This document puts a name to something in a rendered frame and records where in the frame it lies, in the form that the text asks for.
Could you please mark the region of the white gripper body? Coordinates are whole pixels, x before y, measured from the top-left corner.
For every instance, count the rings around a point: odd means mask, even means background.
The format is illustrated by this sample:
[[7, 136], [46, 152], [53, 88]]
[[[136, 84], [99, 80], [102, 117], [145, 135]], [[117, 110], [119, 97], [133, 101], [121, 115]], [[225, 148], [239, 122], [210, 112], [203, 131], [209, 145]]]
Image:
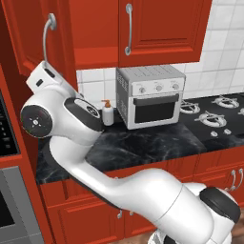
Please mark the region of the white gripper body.
[[55, 80], [60, 81], [62, 79], [62, 75], [48, 62], [42, 61], [38, 65], [38, 74], [39, 78], [42, 78], [44, 81], [46, 80]]

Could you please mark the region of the red open cabinet door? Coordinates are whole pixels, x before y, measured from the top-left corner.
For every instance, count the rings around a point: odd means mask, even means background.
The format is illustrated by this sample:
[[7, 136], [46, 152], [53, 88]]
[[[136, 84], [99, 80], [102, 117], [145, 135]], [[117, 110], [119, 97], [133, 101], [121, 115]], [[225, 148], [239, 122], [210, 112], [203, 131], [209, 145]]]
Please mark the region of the red open cabinet door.
[[43, 30], [53, 13], [57, 27], [48, 30], [48, 62], [76, 89], [69, 0], [0, 0], [17, 67], [29, 76], [44, 59]]

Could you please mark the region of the red tall appliance cabinet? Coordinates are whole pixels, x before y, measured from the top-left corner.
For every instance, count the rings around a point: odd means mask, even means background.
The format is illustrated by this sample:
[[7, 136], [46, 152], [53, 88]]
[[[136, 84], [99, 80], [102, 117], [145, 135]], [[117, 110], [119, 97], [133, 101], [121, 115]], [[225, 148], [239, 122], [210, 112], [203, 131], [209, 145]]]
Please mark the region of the red tall appliance cabinet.
[[19, 154], [0, 157], [0, 169], [17, 166], [22, 174], [30, 203], [33, 207], [45, 244], [53, 244], [50, 225], [38, 191], [35, 174], [38, 155], [38, 142], [28, 138], [20, 123], [20, 110], [24, 101], [24, 90], [16, 82], [11, 89], [0, 64], [0, 91], [3, 94], [10, 122], [19, 147]]

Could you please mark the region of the red closed cabinet door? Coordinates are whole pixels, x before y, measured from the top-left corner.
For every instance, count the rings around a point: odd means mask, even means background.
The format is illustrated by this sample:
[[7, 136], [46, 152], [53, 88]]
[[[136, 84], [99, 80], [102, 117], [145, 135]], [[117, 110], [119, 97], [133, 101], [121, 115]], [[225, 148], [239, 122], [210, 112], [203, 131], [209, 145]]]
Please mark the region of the red closed cabinet door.
[[[213, 0], [119, 0], [118, 65], [135, 67], [200, 59]], [[129, 39], [132, 4], [132, 51]]]

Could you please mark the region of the red base cabinet door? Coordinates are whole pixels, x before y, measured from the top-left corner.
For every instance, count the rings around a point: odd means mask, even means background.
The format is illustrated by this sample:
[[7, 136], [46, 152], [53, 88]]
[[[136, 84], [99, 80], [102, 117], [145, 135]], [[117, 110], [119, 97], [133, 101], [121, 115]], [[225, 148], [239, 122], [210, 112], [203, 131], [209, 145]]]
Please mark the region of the red base cabinet door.
[[231, 175], [233, 169], [224, 169], [209, 173], [200, 173], [193, 176], [193, 182], [204, 183], [208, 187], [217, 187], [225, 190], [230, 188], [233, 183]]
[[133, 213], [133, 215], [130, 216], [129, 212], [125, 211], [124, 220], [126, 238], [149, 233], [155, 230], [154, 225], [150, 221], [137, 213]]
[[95, 197], [48, 207], [55, 244], [110, 244], [123, 238], [119, 210]]

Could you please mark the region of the white soap dispenser bottle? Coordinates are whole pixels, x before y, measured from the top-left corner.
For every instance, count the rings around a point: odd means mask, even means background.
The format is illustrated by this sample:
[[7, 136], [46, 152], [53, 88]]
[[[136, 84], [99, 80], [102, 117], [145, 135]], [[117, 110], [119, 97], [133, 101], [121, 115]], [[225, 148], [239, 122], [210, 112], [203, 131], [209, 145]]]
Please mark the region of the white soap dispenser bottle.
[[114, 123], [113, 107], [109, 99], [104, 99], [102, 108], [102, 119], [105, 126], [111, 126]]

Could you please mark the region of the black built-in microwave oven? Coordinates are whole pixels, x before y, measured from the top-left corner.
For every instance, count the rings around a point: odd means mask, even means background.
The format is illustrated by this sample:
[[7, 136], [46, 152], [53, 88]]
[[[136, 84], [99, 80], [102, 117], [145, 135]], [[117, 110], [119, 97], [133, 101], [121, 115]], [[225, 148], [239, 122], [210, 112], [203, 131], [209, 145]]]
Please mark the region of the black built-in microwave oven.
[[8, 110], [0, 91], [0, 157], [19, 154], [19, 147], [10, 122]]

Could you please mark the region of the silver toaster oven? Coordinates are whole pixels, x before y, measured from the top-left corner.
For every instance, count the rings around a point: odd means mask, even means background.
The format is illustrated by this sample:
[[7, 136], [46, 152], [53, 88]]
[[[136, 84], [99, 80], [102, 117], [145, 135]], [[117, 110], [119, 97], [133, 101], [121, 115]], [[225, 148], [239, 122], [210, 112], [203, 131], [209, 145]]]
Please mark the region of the silver toaster oven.
[[128, 130], [177, 123], [186, 75], [172, 65], [117, 68], [116, 108]]

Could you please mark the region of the red drawer front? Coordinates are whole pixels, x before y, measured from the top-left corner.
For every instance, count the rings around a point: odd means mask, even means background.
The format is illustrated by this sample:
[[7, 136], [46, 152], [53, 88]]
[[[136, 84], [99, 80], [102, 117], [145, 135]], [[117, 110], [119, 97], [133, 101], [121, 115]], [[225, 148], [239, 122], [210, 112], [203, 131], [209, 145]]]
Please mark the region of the red drawer front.
[[41, 184], [38, 188], [47, 208], [89, 198], [105, 202], [105, 200], [86, 187], [79, 185], [72, 178]]
[[197, 155], [191, 155], [176, 159], [170, 159], [160, 162], [154, 162], [139, 166], [133, 166], [125, 169], [106, 172], [107, 176], [125, 177], [137, 173], [142, 170], [157, 168], [165, 170], [183, 182], [190, 181], [193, 178], [193, 172], [197, 161]]
[[194, 173], [207, 173], [244, 162], [244, 146], [199, 155]]

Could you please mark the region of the grey built-in oven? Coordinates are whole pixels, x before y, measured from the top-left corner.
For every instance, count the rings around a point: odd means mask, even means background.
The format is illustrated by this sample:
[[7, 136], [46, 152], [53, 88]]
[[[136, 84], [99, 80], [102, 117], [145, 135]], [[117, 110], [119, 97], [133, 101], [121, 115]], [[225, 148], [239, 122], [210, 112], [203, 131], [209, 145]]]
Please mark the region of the grey built-in oven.
[[45, 244], [17, 166], [0, 169], [0, 244]]

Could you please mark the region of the black gas hob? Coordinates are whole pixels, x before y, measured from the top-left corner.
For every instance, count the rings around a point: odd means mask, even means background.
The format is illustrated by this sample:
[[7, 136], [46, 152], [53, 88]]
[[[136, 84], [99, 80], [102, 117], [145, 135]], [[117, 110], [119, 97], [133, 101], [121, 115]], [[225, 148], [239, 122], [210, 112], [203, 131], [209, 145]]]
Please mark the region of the black gas hob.
[[179, 121], [208, 151], [244, 146], [244, 92], [185, 99]]

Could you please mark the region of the red wall cabinet carcass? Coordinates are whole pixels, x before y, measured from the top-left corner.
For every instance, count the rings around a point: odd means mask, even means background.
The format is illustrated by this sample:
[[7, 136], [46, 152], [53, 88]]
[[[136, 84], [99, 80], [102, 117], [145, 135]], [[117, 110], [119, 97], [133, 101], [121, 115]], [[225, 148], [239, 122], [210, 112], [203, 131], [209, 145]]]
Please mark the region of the red wall cabinet carcass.
[[75, 67], [118, 65], [118, 0], [69, 0]]

